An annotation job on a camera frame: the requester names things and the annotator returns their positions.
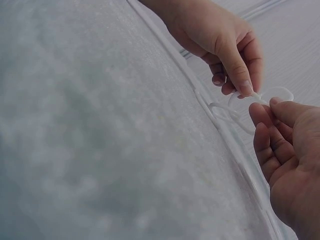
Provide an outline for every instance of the hand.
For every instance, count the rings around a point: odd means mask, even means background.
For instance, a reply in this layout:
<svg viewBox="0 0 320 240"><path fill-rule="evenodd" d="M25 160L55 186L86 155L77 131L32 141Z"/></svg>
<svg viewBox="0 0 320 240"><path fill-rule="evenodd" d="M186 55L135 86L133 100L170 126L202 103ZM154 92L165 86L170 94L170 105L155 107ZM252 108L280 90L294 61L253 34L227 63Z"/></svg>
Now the hand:
<svg viewBox="0 0 320 240"><path fill-rule="evenodd" d="M274 212L299 238L320 239L320 108L273 98L249 112Z"/></svg>
<svg viewBox="0 0 320 240"><path fill-rule="evenodd" d="M172 36L202 58L212 82L228 95L260 90L263 56L251 26L210 0L141 0L158 14Z"/></svg>

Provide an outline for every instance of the white fabric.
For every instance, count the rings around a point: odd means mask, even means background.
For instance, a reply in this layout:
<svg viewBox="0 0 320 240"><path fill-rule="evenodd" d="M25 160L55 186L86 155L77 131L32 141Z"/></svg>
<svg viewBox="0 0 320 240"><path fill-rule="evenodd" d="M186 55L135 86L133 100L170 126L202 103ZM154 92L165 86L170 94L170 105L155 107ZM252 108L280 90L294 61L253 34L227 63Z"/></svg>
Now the white fabric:
<svg viewBox="0 0 320 240"><path fill-rule="evenodd" d="M274 237L126 1L1 1L0 33L1 239Z"/></svg>

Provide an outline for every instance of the fingernail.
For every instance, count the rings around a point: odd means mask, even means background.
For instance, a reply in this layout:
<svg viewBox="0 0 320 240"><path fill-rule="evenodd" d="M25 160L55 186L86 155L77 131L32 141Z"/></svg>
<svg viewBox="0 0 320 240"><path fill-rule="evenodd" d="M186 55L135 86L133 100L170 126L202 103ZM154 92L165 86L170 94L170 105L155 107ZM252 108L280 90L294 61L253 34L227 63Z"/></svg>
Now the fingernail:
<svg viewBox="0 0 320 240"><path fill-rule="evenodd" d="M245 81L240 85L240 93L247 97L247 96L251 96L252 93L254 92L253 87L251 85L250 81Z"/></svg>
<svg viewBox="0 0 320 240"><path fill-rule="evenodd" d="M273 97L270 100L270 105L276 105L281 102L283 102L283 100L280 97Z"/></svg>
<svg viewBox="0 0 320 240"><path fill-rule="evenodd" d="M216 85L217 87L221 87L223 84L225 84L224 82L221 82L219 80L213 80L212 81L214 85Z"/></svg>
<svg viewBox="0 0 320 240"><path fill-rule="evenodd" d="M213 76L212 82L214 85L221 87L226 82L226 76L222 74L216 74Z"/></svg>

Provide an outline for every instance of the white loop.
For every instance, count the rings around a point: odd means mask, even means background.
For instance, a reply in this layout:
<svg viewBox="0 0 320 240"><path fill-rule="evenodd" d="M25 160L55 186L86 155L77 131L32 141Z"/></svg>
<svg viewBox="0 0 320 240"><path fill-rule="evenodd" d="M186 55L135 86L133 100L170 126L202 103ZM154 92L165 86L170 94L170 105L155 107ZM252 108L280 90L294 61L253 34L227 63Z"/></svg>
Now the white loop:
<svg viewBox="0 0 320 240"><path fill-rule="evenodd" d="M292 92L290 92L287 88L283 87L283 86L275 86L275 87L271 87L268 89L268 91L270 90L275 90L275 89L281 89L283 91L285 91L288 95L289 95L289 98L286 99L286 101L293 101L294 100L294 95ZM253 97L255 99L255 101L257 103L260 103L260 104L263 104L263 105L269 105L266 101L262 100L262 97L268 92L268 91L265 91L264 93L262 93L261 95L257 94L257 93L253 93L251 97ZM254 135L255 134L255 130L254 129L250 129L248 127L246 127L241 121L240 121L240 118L241 118L241 115L232 109L232 105L233 105L233 102L234 100L240 96L241 94L239 92L235 92L234 94L231 95L229 101L228 101L228 105L225 106L219 102L212 102L209 104L209 107L211 108L211 112L212 114L217 118L217 119L221 119L223 121L226 121L226 122L229 122L229 123L236 123L239 125L240 128L242 128L247 134L250 134L250 135ZM214 107L217 107L217 108L221 108L221 109L224 109L224 110L227 110L228 113L229 113L229 116L230 118L228 117L224 117L218 113L216 113L213 108Z"/></svg>
<svg viewBox="0 0 320 240"><path fill-rule="evenodd" d="M287 88L283 87L283 86L273 86L271 88L269 88L267 91L265 91L264 93L261 94L261 98L270 90L275 90L275 89L281 89L284 92L286 92L289 95L288 99L283 99L284 101L290 101L292 102L295 99L295 96L292 92L290 92Z"/></svg>
<svg viewBox="0 0 320 240"><path fill-rule="evenodd" d="M228 102L228 107L231 108L232 106L232 103L234 102L234 100L239 97L241 94L239 92L235 92L234 94L232 94L232 96L230 97L229 99L229 102ZM250 134L250 135L254 135L255 134L255 130L251 130L249 129L248 127L246 127L241 121L239 118L235 118L232 114L230 114L230 118L236 123L239 125L240 128L242 128L247 134Z"/></svg>

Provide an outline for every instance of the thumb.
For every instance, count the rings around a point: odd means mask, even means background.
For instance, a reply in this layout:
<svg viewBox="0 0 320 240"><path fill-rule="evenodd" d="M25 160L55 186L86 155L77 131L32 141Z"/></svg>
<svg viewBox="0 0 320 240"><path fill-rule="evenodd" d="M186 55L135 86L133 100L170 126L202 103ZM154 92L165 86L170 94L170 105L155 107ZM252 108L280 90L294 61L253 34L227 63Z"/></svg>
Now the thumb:
<svg viewBox="0 0 320 240"><path fill-rule="evenodd" d="M282 101L278 97L270 100L270 108L277 119L293 128L298 117L315 106L302 105L293 101Z"/></svg>
<svg viewBox="0 0 320 240"><path fill-rule="evenodd" d="M244 97L253 94L253 86L250 79L249 70L242 59L235 43L230 42L221 47L216 55L221 60L233 85Z"/></svg>

